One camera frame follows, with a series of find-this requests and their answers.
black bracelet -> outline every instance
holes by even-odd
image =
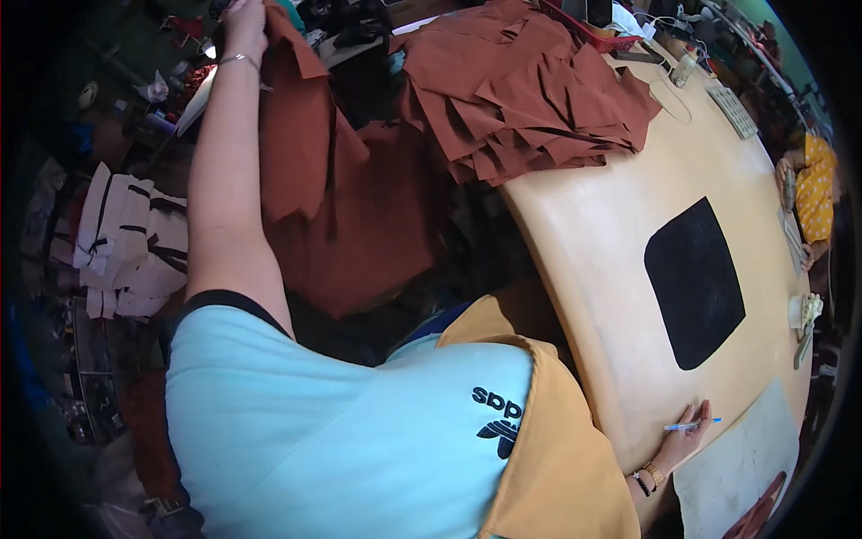
[[[640,489],[644,492],[644,494],[646,494],[646,497],[649,498],[649,489],[647,488],[647,484],[644,483],[644,480],[640,478],[640,473],[635,472],[632,474],[632,477],[634,477],[634,479],[638,482],[638,485],[640,485]]]

adidas logo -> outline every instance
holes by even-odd
[[[509,455],[512,454],[512,448],[515,447],[518,428],[508,421],[492,421],[482,427],[476,436],[480,438],[500,436],[500,441],[497,442],[497,456],[505,460],[509,458]]]
[[[512,401],[506,400],[493,392],[487,392],[482,387],[474,387],[472,396],[473,400],[477,403],[485,404],[494,410],[499,410],[503,413],[504,419],[502,421],[492,421],[488,423],[482,427],[476,436],[488,439],[499,437],[500,440],[497,442],[497,456],[504,460],[508,459],[509,455],[512,454],[512,448],[515,446],[515,439],[518,436],[518,427],[516,427],[512,422],[506,421],[506,419],[517,419],[522,416],[524,412],[521,410],[521,406],[518,406]]]

silver bracelet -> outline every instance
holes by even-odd
[[[252,60],[252,58],[250,56],[246,56],[243,53],[239,53],[239,54],[236,54],[235,56],[231,56],[230,58],[222,58],[222,61],[219,62],[218,65],[223,66],[224,64],[227,64],[228,62],[232,62],[234,60],[248,60],[252,64],[252,66],[254,66],[254,70],[256,72],[258,72],[258,82],[259,82],[260,89],[263,91],[272,91],[272,86],[267,86],[264,84],[264,79],[262,79],[260,77],[260,68],[258,67],[257,62]]]

person in yellow shirt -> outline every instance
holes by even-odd
[[[784,192],[787,172],[796,175],[793,206],[803,234],[803,250],[808,255],[803,262],[806,272],[829,251],[833,203],[840,197],[837,167],[838,159],[832,147],[811,133],[805,135],[804,147],[787,152],[775,166],[779,192]]]

gold watch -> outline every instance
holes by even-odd
[[[644,469],[653,476],[653,482],[655,483],[656,488],[659,488],[659,486],[665,482],[665,476],[661,474],[659,469],[656,468],[651,461],[644,465]]]

